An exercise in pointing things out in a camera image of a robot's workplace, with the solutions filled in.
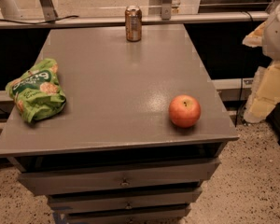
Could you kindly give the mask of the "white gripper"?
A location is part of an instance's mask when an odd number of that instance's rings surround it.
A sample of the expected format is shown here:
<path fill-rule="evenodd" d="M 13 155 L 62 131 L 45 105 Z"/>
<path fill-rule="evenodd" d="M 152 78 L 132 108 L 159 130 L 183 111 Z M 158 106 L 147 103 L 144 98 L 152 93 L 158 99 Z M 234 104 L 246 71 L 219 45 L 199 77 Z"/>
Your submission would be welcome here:
<path fill-rule="evenodd" d="M 274 60 L 267 68 L 258 68 L 245 105 L 244 120 L 259 123 L 280 103 L 280 3 L 266 22 L 245 36 L 242 44 L 250 48 L 262 46 L 263 54 Z"/>

